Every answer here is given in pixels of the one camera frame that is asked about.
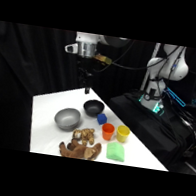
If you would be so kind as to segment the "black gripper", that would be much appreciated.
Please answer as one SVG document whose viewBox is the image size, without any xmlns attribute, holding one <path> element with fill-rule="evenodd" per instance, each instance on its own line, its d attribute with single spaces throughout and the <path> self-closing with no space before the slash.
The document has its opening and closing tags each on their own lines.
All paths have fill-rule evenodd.
<svg viewBox="0 0 196 196">
<path fill-rule="evenodd" d="M 85 87 L 85 93 L 90 93 L 90 86 L 92 80 L 92 62 L 90 58 L 78 57 L 78 81 L 81 87 Z"/>
</svg>

